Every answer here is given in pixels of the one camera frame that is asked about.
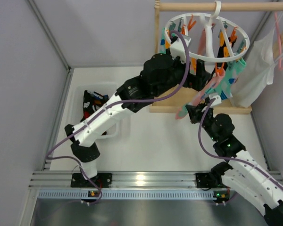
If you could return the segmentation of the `pink sock front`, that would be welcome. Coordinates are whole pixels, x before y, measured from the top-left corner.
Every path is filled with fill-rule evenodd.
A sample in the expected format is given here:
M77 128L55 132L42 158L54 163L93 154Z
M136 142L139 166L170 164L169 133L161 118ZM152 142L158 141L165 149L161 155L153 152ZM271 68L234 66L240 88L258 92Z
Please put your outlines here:
M222 79L225 77L225 70L223 68L218 68L214 73L213 78L209 81L205 87L199 91L190 102L184 104L176 113L175 119L179 120L184 118L188 114L186 105L197 106L208 94L210 91L213 91Z

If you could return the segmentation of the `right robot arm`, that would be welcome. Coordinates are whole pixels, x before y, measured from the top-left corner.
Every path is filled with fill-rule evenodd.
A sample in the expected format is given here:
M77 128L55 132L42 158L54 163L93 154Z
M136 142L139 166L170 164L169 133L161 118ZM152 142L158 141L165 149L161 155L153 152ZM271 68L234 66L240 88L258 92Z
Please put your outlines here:
M235 126L229 115L213 114L214 100L198 106L187 105L192 124L199 124L214 142L215 154L209 153L198 137L205 154L221 163L213 167L210 176L215 184L229 187L251 203L269 226L283 226L283 185L277 182L251 156L246 147L234 136Z

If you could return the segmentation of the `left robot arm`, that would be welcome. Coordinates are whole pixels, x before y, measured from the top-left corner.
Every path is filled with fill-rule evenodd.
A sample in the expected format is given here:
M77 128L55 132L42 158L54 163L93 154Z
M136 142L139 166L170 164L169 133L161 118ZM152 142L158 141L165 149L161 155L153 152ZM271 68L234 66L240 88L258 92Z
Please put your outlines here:
M179 56L155 54L144 63L140 75L126 80L96 112L79 124L65 126L66 135L72 142L72 153L81 164L83 179L97 176L96 160L100 152L95 141L110 127L152 104L154 98L179 84L200 91L211 79L203 60L196 61L195 73L189 70L190 64L184 63Z

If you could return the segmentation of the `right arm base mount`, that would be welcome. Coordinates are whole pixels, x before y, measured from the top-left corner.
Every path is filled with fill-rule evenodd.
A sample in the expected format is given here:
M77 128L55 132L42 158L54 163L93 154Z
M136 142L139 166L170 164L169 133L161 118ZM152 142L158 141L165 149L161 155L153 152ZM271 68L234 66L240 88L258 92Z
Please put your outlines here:
M196 173L196 186L201 189L211 189L215 183L209 173Z

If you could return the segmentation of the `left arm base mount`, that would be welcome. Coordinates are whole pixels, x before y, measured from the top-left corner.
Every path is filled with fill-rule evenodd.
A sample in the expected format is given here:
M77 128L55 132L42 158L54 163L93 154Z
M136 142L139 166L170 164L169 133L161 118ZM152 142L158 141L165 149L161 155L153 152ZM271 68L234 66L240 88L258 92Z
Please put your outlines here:
M98 173L91 181L99 188L109 188L112 183L112 173ZM81 173L72 175L70 187L72 188L95 188Z

